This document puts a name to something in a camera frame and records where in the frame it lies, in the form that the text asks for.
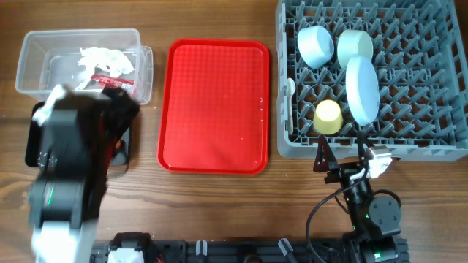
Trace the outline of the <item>white plastic spoon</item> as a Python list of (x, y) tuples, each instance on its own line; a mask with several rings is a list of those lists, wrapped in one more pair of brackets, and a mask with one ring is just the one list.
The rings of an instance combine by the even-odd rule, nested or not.
[(293, 95), (295, 93), (295, 81), (292, 78), (287, 79), (287, 88), (286, 88), (286, 96), (287, 96), (287, 114), (288, 114), (288, 134), (291, 135), (294, 131), (294, 124), (293, 124)]

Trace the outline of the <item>green bowl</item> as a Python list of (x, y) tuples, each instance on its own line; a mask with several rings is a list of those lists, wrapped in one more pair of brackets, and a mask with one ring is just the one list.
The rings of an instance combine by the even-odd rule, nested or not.
[(343, 31), (337, 42), (337, 59), (342, 69), (347, 67), (354, 56), (364, 56), (372, 60), (374, 46), (372, 38), (365, 31), (347, 29)]

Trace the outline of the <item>light blue plate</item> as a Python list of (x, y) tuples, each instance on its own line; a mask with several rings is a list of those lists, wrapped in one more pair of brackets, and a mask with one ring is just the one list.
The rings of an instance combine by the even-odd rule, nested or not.
[(354, 56), (347, 64), (345, 88), (350, 112), (359, 126), (372, 123), (379, 112), (380, 93), (377, 73), (364, 56)]

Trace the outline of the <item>white napkin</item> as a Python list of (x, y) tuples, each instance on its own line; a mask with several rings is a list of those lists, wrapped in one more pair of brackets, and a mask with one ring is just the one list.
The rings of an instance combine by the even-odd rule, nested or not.
[(78, 61), (78, 65), (84, 66), (85, 72), (84, 81), (75, 88), (76, 90), (83, 90), (88, 85), (96, 68), (107, 72), (111, 77), (120, 77), (135, 70), (132, 62), (120, 50), (90, 47), (81, 48), (80, 53), (82, 58)]

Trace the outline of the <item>yellow plastic cup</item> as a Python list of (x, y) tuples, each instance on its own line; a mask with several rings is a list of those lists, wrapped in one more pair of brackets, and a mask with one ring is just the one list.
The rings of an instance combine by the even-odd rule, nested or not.
[(320, 102), (314, 113), (313, 125), (320, 134), (330, 135), (337, 133), (343, 124), (341, 108), (334, 100)]

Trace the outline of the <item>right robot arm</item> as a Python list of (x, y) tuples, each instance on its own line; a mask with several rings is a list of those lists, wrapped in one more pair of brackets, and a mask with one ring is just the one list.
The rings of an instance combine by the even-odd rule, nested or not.
[(307, 247), (320, 262), (325, 260), (315, 251), (310, 226), (315, 213), (329, 200), (342, 195), (345, 210), (352, 223), (352, 231), (343, 235), (345, 256), (349, 262), (404, 262), (404, 245), (399, 244), (401, 233), (401, 199), (386, 189), (373, 190), (371, 179), (378, 178), (390, 166), (392, 155), (384, 145), (374, 145), (363, 133), (358, 133), (358, 160), (339, 163), (328, 144), (319, 136), (315, 172), (325, 172), (325, 183), (339, 183), (341, 188), (325, 197), (310, 212), (306, 221)]

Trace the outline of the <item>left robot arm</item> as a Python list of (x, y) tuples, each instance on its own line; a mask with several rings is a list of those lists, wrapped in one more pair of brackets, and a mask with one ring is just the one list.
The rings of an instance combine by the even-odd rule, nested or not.
[(89, 96), (57, 85), (31, 114), (25, 163), (36, 262), (87, 262), (111, 163), (129, 162), (129, 131), (140, 105), (122, 88)]

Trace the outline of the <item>red snack wrapper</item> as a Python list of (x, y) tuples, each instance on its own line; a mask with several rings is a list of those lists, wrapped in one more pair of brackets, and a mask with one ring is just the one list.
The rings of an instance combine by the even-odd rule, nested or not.
[(97, 74), (92, 75), (91, 79), (97, 82), (100, 88), (121, 88), (131, 96), (136, 96), (137, 94), (133, 80)]

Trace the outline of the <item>light blue bowl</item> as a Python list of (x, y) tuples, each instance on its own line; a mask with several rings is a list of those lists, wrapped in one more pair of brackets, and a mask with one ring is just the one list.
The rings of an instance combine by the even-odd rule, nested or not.
[(334, 43), (323, 26), (310, 26), (298, 32), (298, 50), (304, 62), (312, 69), (318, 69), (333, 57)]

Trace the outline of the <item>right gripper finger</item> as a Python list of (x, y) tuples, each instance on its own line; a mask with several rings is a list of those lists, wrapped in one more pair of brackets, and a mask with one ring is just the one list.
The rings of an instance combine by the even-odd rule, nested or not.
[(314, 160), (314, 172), (329, 172), (338, 169), (338, 162), (328, 144), (326, 137), (322, 134), (318, 139), (317, 155)]
[(366, 156), (366, 151), (364, 147), (370, 148), (373, 146), (373, 143), (369, 142), (366, 135), (361, 131), (357, 133), (357, 146), (359, 163), (368, 164), (369, 158)]

